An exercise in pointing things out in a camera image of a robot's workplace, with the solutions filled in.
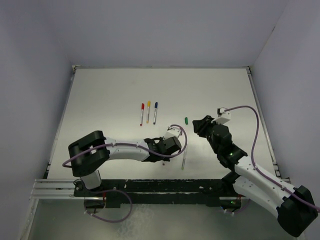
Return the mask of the red-ended white marker pen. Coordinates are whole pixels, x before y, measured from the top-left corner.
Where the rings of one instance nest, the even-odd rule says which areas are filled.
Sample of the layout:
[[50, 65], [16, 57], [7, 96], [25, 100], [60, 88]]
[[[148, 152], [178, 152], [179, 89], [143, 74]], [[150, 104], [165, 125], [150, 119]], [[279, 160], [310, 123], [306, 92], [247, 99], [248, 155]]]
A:
[[140, 108], [140, 121], [139, 121], [139, 126], [142, 127], [143, 126], [143, 119], [144, 119], [144, 110], [145, 109], [141, 109]]

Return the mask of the green pen cap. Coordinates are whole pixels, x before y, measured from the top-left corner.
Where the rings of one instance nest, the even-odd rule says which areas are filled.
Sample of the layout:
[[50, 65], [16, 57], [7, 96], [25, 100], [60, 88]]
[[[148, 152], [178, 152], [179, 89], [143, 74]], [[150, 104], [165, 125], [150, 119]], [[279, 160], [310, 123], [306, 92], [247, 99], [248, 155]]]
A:
[[185, 117], [185, 118], [184, 118], [184, 122], [185, 122], [186, 125], [189, 124], [189, 122], [188, 122], [188, 117]]

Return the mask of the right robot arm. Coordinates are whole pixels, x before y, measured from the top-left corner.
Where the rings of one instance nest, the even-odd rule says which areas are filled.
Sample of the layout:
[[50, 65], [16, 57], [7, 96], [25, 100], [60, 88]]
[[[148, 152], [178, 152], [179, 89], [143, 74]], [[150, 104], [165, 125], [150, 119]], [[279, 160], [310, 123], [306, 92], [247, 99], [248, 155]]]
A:
[[192, 124], [194, 133], [208, 141], [220, 164], [230, 170], [231, 178], [222, 183], [226, 195], [238, 193], [248, 197], [275, 216], [279, 225], [295, 238], [318, 217], [310, 190], [285, 182], [254, 163], [233, 143], [223, 122], [207, 115]]

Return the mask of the blue-ended white marker pen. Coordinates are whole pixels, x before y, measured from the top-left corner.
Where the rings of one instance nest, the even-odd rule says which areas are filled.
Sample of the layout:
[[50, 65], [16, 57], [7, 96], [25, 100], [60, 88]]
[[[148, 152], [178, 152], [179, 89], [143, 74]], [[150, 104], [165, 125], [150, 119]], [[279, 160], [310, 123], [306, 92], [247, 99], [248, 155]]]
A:
[[153, 114], [153, 125], [155, 125], [156, 124], [156, 122], [157, 122], [157, 114], [158, 114], [158, 108], [155, 108], [155, 106], [154, 106], [154, 114]]

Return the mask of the green-ended white marker pen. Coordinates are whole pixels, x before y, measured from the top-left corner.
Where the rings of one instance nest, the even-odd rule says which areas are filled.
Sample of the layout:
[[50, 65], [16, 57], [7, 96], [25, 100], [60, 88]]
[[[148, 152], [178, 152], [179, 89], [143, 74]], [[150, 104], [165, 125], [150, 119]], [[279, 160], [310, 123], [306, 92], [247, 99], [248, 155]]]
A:
[[181, 170], [184, 170], [185, 164], [186, 164], [186, 158], [187, 158], [187, 147], [183, 151], [183, 157], [182, 157], [182, 164], [181, 164]]

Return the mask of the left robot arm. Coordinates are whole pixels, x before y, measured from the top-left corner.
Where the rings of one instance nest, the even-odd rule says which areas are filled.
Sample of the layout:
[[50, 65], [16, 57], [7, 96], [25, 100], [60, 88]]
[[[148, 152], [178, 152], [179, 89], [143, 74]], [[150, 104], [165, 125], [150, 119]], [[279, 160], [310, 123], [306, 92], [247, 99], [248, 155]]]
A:
[[69, 159], [62, 166], [72, 169], [73, 176], [80, 178], [85, 190], [91, 196], [98, 196], [103, 191], [98, 168], [106, 161], [168, 162], [185, 150], [179, 141], [180, 135], [182, 135], [182, 130], [171, 126], [161, 137], [145, 138], [135, 142], [120, 142], [105, 137], [101, 130], [96, 130], [68, 146]]

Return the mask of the yellow-ended white marker pen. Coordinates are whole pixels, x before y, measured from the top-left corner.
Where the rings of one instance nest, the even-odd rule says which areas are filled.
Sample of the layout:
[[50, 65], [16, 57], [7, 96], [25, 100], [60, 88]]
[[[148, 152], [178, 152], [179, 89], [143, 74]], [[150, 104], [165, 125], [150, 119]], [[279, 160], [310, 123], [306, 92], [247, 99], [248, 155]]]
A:
[[150, 109], [151, 107], [148, 107], [148, 104], [147, 104], [147, 114], [146, 114], [146, 123], [148, 124], [149, 121], [150, 121]]

